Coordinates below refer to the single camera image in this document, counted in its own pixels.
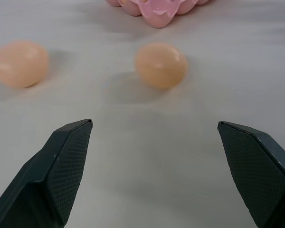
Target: pink egg carton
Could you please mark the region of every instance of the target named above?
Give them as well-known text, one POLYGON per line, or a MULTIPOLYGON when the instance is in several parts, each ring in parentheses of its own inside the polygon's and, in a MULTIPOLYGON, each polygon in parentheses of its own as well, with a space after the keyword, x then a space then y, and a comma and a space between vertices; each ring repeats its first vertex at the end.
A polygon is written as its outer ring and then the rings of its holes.
POLYGON ((165 27, 176 14, 189 12, 195 5, 209 0, 107 0, 114 7, 122 7, 132 16, 142 15, 151 26, 165 27))

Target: white surface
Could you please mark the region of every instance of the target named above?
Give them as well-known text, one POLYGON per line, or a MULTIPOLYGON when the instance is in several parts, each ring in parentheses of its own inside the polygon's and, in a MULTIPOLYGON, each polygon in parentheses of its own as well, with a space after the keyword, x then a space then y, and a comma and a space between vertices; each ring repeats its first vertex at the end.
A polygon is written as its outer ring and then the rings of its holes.
POLYGON ((67 228, 255 228, 231 178, 218 121, 285 148, 285 0, 216 0, 163 29, 104 0, 0 0, 0 46, 31 39, 51 76, 0 85, 0 195, 56 128, 92 118, 67 228), (190 61, 173 91, 133 75, 139 46, 167 41, 190 61))

